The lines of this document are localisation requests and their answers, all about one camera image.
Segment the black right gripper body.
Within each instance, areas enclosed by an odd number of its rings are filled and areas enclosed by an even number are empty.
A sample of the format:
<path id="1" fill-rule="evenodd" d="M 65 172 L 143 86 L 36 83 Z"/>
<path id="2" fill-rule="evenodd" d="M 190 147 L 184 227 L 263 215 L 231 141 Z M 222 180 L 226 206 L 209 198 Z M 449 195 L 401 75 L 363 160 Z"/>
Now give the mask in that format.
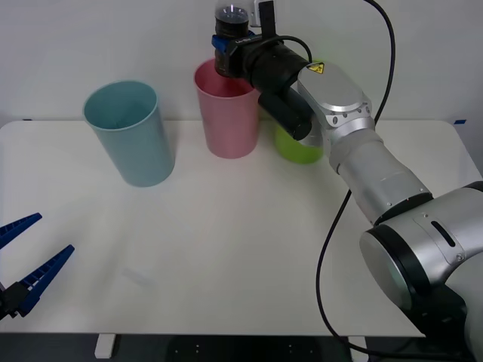
<path id="1" fill-rule="evenodd" d="M 241 78 L 243 74 L 243 52 L 247 51 L 249 46 L 260 42 L 260 38 L 239 38 L 229 41 L 225 53 L 225 70 L 229 78 Z"/>

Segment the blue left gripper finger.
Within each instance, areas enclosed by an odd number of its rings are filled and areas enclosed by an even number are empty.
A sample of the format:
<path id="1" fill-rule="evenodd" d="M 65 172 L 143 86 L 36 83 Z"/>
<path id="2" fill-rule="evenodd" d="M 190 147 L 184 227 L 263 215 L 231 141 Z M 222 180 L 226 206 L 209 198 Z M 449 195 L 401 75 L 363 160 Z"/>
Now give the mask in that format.
<path id="1" fill-rule="evenodd" d="M 0 227 L 0 246 L 6 246 L 42 218 L 40 213 L 23 217 Z"/>
<path id="2" fill-rule="evenodd" d="M 41 295 L 71 257 L 75 248 L 70 244 L 46 263 L 9 287 L 9 315 L 25 317 L 35 307 Z"/>

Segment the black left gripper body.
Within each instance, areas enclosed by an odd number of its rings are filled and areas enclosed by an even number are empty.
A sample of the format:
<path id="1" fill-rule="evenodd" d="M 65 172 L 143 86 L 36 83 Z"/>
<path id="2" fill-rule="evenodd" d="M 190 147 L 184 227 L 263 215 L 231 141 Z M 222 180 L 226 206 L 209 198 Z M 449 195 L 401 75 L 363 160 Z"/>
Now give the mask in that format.
<path id="1" fill-rule="evenodd" d="M 1 289 L 1 320 L 7 316 L 16 317 L 16 292 L 14 289 L 14 285 Z"/>

